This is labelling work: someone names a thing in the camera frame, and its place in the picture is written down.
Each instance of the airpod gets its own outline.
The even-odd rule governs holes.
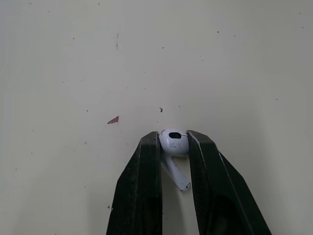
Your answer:
[[[185,191],[190,186],[190,181],[173,161],[174,157],[183,157],[188,155],[189,145],[188,136],[182,130],[167,129],[159,135],[163,154],[161,155],[161,164],[165,171],[170,175],[180,191]]]

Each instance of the wall surface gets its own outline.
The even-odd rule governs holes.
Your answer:
[[[166,128],[213,139],[274,235],[312,234],[312,9],[2,0],[0,234],[103,235],[140,138]],[[163,174],[163,196],[164,234],[198,234],[191,191]]]

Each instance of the clamp jaw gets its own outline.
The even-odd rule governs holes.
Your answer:
[[[187,131],[200,235],[270,235],[243,177],[206,135]],[[119,177],[107,235],[162,235],[161,147],[144,136]]]

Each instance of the scratch mark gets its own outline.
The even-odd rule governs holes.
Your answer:
[[[117,39],[116,39],[116,50],[118,50],[118,33],[117,33]]]
[[[107,124],[118,123],[118,121],[119,121],[119,116],[117,116],[117,117],[113,118],[111,121],[108,121],[108,123],[107,123]]]

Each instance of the red paint chip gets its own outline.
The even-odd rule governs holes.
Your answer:
[[[113,124],[113,123],[117,123],[119,121],[119,116],[113,118],[111,121],[109,121],[107,124]]]

